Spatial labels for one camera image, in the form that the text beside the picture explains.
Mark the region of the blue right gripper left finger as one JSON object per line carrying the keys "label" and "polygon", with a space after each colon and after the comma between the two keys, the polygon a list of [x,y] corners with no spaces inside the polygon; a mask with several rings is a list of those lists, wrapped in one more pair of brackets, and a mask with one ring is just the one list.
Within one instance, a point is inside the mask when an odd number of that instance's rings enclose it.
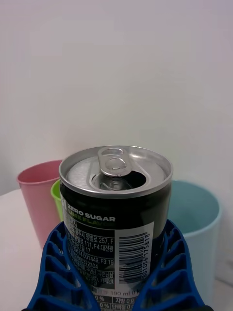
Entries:
{"label": "blue right gripper left finger", "polygon": [[42,252],[35,292],[25,311],[99,311],[98,302],[68,259],[63,222],[50,233]]}

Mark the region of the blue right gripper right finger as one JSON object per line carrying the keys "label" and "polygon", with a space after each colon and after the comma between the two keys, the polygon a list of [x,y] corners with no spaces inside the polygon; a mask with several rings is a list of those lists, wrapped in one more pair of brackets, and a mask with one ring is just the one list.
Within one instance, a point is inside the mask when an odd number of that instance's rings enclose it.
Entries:
{"label": "blue right gripper right finger", "polygon": [[160,261],[144,283],[134,311],[211,311],[194,282],[187,243],[176,225],[165,226],[164,250]]}

